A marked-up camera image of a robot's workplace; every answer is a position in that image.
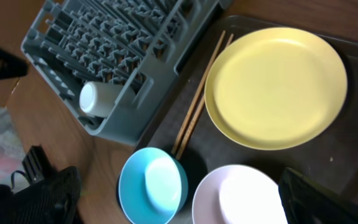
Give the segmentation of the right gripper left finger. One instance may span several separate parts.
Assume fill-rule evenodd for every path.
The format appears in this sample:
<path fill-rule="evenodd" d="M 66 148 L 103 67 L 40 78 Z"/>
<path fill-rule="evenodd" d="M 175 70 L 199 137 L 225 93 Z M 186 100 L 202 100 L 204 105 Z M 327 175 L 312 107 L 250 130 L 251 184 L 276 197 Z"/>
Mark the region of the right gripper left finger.
<path fill-rule="evenodd" d="M 0 184 L 0 223 L 81 223 L 76 217 L 80 193 L 80 175 L 73 166 L 17 193 Z"/>

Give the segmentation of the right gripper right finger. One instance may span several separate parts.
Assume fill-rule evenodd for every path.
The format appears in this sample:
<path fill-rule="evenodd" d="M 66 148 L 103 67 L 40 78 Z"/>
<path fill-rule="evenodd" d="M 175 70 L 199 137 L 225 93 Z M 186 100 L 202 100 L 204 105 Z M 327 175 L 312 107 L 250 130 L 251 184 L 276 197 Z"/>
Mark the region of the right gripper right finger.
<path fill-rule="evenodd" d="M 358 205 L 344 200 L 292 168 L 283 170 L 278 191 L 290 224 L 316 221 L 358 224 Z"/>

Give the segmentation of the pink bowl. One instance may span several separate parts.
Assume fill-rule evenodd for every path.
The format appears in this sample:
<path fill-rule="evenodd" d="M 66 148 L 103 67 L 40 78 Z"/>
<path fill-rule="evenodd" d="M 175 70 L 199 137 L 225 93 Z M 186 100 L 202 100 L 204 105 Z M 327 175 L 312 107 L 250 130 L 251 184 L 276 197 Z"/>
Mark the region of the pink bowl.
<path fill-rule="evenodd" d="M 286 223 L 278 184 L 245 165 L 227 165 L 199 183 L 192 203 L 193 223 Z"/>

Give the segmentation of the white cup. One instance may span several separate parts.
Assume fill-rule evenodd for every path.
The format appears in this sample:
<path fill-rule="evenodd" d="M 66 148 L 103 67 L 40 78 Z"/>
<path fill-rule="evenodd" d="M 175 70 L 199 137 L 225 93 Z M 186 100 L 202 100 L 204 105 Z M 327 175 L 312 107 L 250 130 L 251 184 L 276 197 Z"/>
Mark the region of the white cup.
<path fill-rule="evenodd" d="M 90 116 L 107 118 L 123 88 L 120 84 L 87 82 L 80 91 L 80 108 Z"/>

